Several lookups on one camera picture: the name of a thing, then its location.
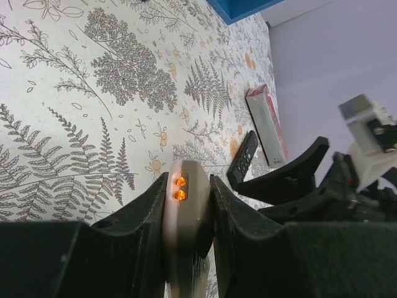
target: orange light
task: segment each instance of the orange light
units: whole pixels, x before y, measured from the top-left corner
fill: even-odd
[[[177,192],[175,192],[174,197],[176,199],[182,201],[186,198],[186,193],[184,191],[177,191]]]
[[[176,181],[176,185],[178,185],[178,186],[186,185],[186,179],[183,177],[178,178]]]

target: red and white box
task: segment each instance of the red and white box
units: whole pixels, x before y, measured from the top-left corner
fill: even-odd
[[[266,84],[251,88],[246,101],[269,166],[279,168],[285,165],[288,148],[273,100],[269,96],[269,88]]]

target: black remote control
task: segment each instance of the black remote control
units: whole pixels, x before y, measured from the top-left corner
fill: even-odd
[[[238,191],[238,185],[244,182],[244,177],[247,174],[257,147],[258,139],[256,134],[253,130],[250,130],[226,174],[233,190]]]

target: floral tablecloth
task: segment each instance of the floral tablecloth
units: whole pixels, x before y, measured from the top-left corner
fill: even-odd
[[[226,181],[247,88],[277,106],[262,17],[228,27],[205,0],[3,1],[0,82],[0,220],[93,224],[175,159]],[[267,171],[258,149],[248,179]]]

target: blue container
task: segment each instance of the blue container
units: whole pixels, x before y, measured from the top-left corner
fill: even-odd
[[[207,0],[228,25],[251,14],[280,3],[283,0]]]

